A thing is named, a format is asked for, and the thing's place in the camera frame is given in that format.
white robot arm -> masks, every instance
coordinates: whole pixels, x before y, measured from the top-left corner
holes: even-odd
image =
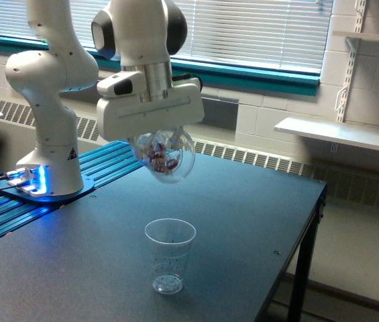
[[[170,54],[187,34],[183,14],[170,0],[111,0],[92,30],[97,50],[120,58],[122,69],[97,85],[101,136],[128,140],[154,174],[163,174],[160,180],[178,182],[192,168],[181,164],[192,142],[182,126],[204,118],[199,79],[172,81]]]
[[[14,54],[7,62],[9,84],[27,99],[36,119],[36,149],[17,167],[38,171],[37,181],[22,187],[30,195],[69,195],[83,188],[83,180],[76,115],[61,103],[59,93],[93,86],[98,66],[76,38],[69,0],[29,0],[27,10],[30,27],[47,40],[49,50]]]

window blinds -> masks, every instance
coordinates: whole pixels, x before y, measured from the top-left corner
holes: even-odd
[[[320,73],[333,0],[176,0],[183,58]]]
[[[0,36],[36,39],[28,27],[26,1],[29,0],[0,0]],[[91,22],[108,2],[108,0],[70,1],[74,30],[83,46],[94,47]]]
[[[108,0],[71,0],[80,42]],[[177,58],[319,74],[333,0],[175,0],[188,22]],[[0,0],[0,36],[34,38],[25,1]]]

plastic cup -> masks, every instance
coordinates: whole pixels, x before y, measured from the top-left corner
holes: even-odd
[[[186,221],[167,218],[147,224],[144,232],[152,252],[153,289],[161,294],[179,292],[197,230]]]

dark gray table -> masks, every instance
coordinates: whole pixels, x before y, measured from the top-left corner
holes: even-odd
[[[182,183],[146,169],[0,239],[0,321],[261,319],[301,243],[289,319],[301,313],[326,185],[197,156]],[[184,289],[155,293],[144,226],[198,230]]]

blue led light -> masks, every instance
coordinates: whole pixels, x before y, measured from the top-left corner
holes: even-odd
[[[39,189],[37,189],[38,194],[44,194],[48,190],[48,187],[46,183],[46,170],[43,166],[39,166],[38,174],[39,174]]]

